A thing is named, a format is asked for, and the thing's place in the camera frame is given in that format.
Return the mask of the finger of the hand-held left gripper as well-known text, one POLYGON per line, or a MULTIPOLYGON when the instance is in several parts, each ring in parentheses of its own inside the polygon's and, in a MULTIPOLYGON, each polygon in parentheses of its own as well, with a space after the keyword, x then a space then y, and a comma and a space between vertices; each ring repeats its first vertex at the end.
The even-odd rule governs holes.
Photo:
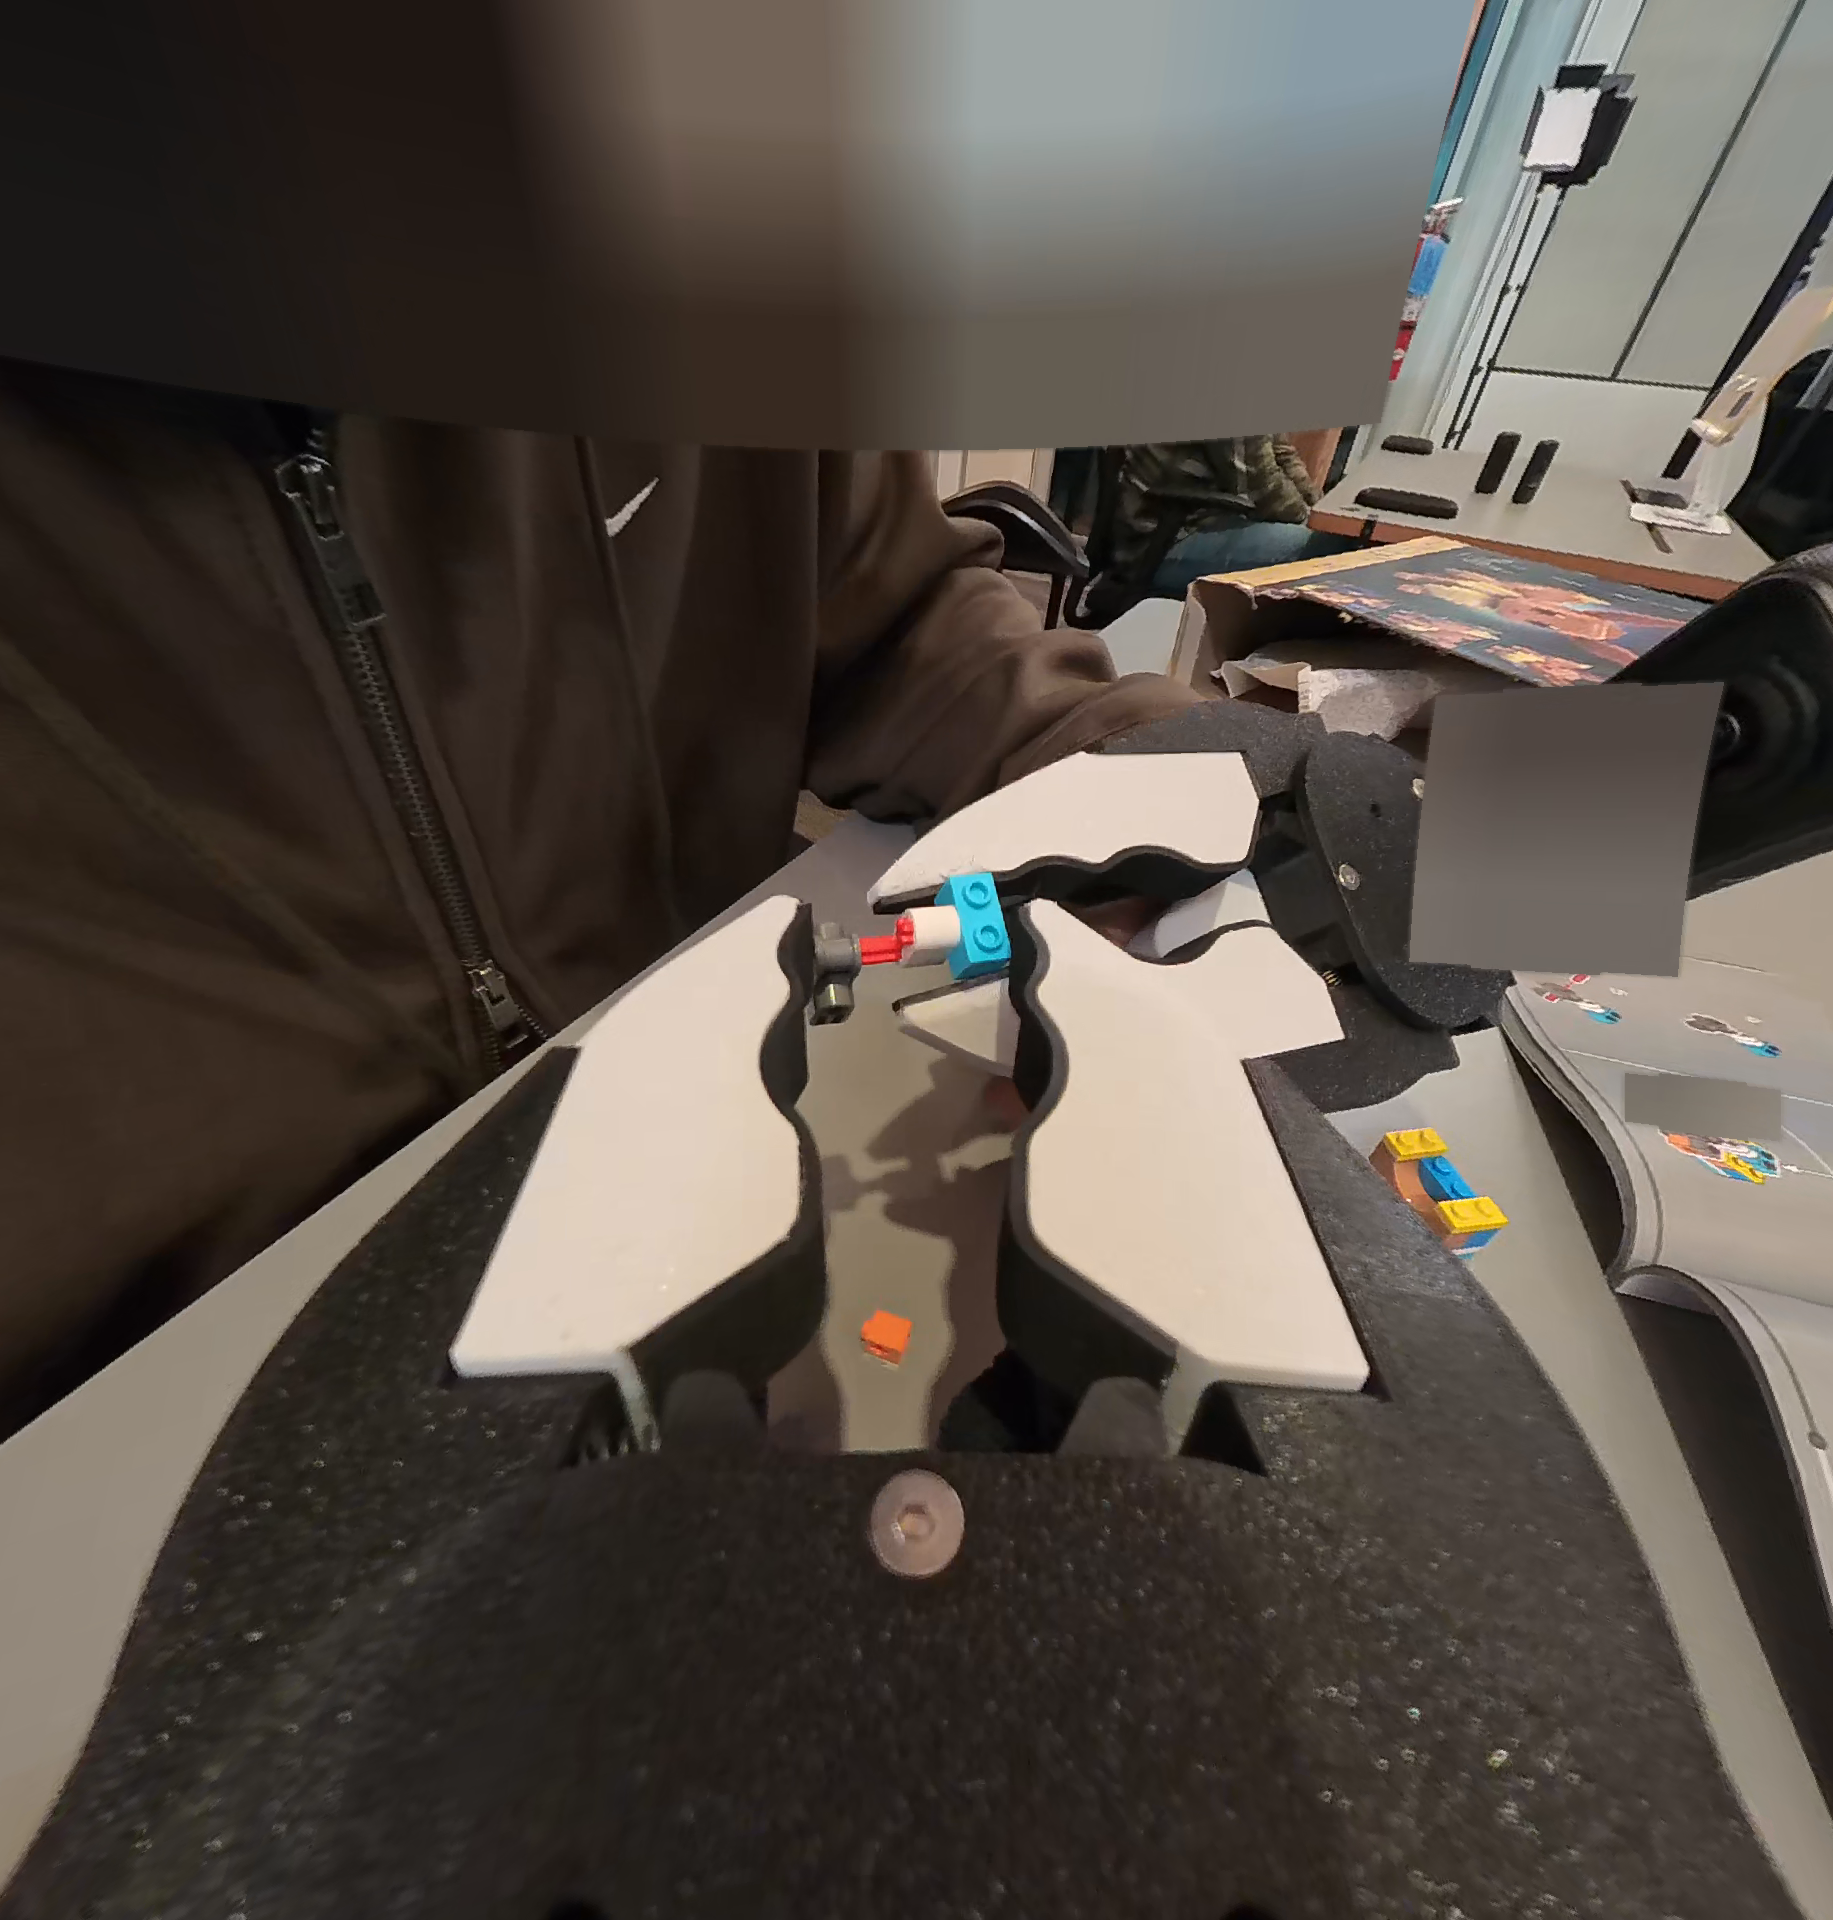
POLYGON ((1010 1077, 1022 1041, 1208 1044, 1232 1060, 1275 1059, 1344 1037, 1336 997, 1271 926, 1256 882, 1231 876, 1168 909, 1119 947, 1064 907, 1022 907, 1003 976, 895 1002, 914 1039, 1010 1077))
POLYGON ((1225 876, 1246 864, 1258 815, 1238 753, 1078 753, 930 827, 867 897, 880 912, 928 905, 963 874, 1046 897, 1055 874, 1105 876, 1138 861, 1225 876))

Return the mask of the grey instruction booklet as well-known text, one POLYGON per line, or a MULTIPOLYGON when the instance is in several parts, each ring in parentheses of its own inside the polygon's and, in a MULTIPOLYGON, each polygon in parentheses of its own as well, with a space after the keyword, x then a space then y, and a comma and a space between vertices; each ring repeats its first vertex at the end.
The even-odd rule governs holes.
POLYGON ((1833 1031, 1789 983, 1690 957, 1672 978, 1522 972, 1498 1027, 1619 1187, 1619 1293, 1724 1320, 1792 1465, 1833 1612, 1833 1031), (1634 1077, 1737 1083, 1768 1132, 1626 1115, 1634 1077))

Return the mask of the person's left forearm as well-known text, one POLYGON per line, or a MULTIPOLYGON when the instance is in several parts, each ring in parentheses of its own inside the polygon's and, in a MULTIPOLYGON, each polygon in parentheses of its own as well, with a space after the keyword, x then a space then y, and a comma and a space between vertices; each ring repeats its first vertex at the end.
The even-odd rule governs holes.
POLYGON ((917 452, 819 459, 819 616, 804 789, 882 822, 947 817, 1198 697, 1045 631, 998 540, 940 509, 917 452))

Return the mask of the wooden-edged table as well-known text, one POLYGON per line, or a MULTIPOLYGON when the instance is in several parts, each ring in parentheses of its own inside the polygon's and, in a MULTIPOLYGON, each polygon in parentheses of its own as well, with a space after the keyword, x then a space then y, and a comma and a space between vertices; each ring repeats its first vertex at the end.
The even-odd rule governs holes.
POLYGON ((1682 533, 1635 522, 1619 477, 1581 467, 1558 446, 1529 504, 1513 504, 1529 452, 1507 467, 1495 492, 1475 492, 1484 450, 1404 454, 1369 450, 1309 514, 1313 527, 1352 540, 1396 543, 1449 539, 1539 560, 1621 585, 1641 585, 1700 602, 1731 595, 1771 560, 1746 535, 1682 533), (1453 519, 1377 512, 1361 492, 1427 492, 1458 506, 1453 519))

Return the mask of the printed cardboard box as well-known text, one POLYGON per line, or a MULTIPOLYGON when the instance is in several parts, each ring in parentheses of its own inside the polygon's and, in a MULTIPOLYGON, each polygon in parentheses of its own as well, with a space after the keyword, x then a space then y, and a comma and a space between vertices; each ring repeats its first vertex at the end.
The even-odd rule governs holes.
POLYGON ((1313 715, 1426 734, 1442 694, 1610 682, 1702 602, 1440 539, 1196 581, 1170 677, 1313 715))

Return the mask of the light panel on stand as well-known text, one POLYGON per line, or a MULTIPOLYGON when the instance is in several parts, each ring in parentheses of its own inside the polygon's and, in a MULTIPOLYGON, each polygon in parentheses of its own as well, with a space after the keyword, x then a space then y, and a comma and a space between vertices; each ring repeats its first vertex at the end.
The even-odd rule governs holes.
POLYGON ((1588 187, 1610 164, 1632 115, 1634 78, 1602 62, 1567 62, 1535 94, 1522 151, 1527 182, 1522 211, 1505 227, 1505 261, 1493 274, 1477 346, 1449 410, 1442 446, 1460 450, 1498 368, 1520 314, 1529 278, 1551 241, 1566 200, 1588 187))

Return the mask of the teal brick with red pin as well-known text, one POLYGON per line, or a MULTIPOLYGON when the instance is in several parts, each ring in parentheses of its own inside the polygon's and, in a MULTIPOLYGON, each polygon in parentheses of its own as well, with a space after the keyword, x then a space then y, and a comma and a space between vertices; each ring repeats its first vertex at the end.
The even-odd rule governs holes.
POLYGON ((959 987, 1006 972, 1011 946, 995 876, 947 876, 933 900, 902 909, 891 933, 857 936, 855 956, 865 970, 944 969, 959 987))

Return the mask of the yellow blue brown brick assembly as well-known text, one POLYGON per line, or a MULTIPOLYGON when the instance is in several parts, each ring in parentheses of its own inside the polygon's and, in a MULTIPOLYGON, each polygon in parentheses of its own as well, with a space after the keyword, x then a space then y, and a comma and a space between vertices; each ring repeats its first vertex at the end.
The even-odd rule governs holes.
POLYGON ((1438 1245, 1458 1255, 1491 1245, 1510 1226, 1500 1205, 1466 1184, 1432 1127, 1384 1132, 1369 1163, 1438 1245))

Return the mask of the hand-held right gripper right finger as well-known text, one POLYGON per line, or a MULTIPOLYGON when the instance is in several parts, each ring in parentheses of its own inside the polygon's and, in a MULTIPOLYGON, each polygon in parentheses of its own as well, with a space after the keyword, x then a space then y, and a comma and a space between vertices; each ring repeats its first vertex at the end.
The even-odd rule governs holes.
POLYGON ((999 1326, 1055 1386, 1367 1383, 1248 1062, 1179 1037, 1151 1060, 1124 1041, 1022 1041, 999 1326))

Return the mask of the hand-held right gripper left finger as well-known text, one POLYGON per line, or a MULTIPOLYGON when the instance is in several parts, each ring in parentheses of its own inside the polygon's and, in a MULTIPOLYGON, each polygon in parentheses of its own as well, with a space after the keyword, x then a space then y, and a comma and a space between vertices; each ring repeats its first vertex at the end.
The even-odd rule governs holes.
POLYGON ((809 1345, 811 986, 811 909, 777 896, 602 1009, 451 1344, 458 1379, 771 1380, 809 1345))

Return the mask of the person's brown jacket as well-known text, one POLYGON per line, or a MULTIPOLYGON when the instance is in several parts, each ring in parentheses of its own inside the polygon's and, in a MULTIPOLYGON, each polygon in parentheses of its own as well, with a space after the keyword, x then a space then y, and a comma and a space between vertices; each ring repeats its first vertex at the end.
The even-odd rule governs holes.
POLYGON ((0 1443, 785 861, 830 452, 0 357, 0 1443))

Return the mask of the black office chair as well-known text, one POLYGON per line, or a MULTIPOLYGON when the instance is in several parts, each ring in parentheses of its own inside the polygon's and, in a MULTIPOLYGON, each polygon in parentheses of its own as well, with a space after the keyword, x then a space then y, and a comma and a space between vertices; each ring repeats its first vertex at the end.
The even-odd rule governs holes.
POLYGON ((999 477, 953 492, 942 506, 953 521, 989 525, 999 533, 1003 572, 1049 581, 1046 629, 1081 624, 1077 614, 1093 576, 1091 564, 1083 543, 1043 497, 999 477))

